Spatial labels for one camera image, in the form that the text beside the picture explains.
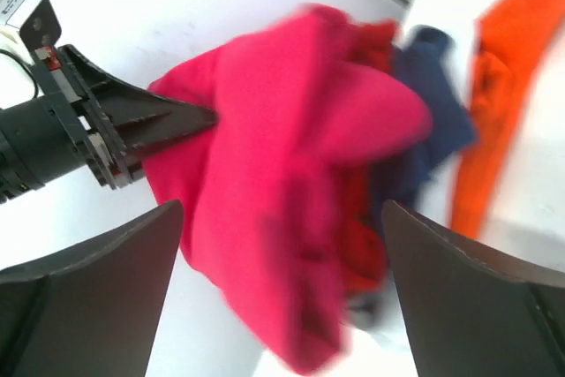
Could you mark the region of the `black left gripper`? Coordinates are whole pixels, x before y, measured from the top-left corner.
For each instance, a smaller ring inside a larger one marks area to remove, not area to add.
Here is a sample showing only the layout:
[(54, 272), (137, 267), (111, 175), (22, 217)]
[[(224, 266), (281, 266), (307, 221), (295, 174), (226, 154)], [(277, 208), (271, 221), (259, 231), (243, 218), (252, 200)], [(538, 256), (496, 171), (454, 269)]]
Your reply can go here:
[(141, 161), (214, 126), (216, 112), (129, 84), (71, 44), (38, 49), (32, 62), (8, 49), (33, 97), (1, 111), (1, 201), (83, 166), (117, 189), (141, 177)]

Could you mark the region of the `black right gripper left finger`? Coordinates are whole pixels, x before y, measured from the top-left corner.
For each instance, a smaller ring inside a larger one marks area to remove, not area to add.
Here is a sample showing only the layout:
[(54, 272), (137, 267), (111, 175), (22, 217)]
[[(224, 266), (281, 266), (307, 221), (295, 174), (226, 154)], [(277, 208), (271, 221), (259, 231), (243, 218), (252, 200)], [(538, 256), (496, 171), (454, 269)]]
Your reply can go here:
[(143, 376), (183, 224), (172, 200), (1, 272), (3, 376)]

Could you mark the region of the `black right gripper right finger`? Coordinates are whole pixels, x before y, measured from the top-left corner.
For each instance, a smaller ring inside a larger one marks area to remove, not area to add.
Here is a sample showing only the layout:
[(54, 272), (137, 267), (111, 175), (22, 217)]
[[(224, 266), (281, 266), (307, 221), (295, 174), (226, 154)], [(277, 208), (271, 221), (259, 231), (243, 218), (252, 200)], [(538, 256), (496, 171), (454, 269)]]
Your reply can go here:
[(388, 200), (383, 234), (420, 376), (562, 376), (564, 274)]

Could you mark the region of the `crimson pink t-shirt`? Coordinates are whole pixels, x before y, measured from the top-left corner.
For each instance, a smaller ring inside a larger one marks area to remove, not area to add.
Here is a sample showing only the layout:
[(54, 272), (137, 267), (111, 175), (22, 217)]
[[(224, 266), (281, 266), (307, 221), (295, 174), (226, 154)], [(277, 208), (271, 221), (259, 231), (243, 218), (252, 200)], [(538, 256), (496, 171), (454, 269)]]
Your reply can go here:
[(400, 152), (432, 126), (407, 86), (350, 60), (356, 34), (344, 12), (309, 5), (150, 85), (219, 116), (143, 163), (156, 200), (183, 205), (186, 261), (302, 375), (343, 347), (339, 169)]

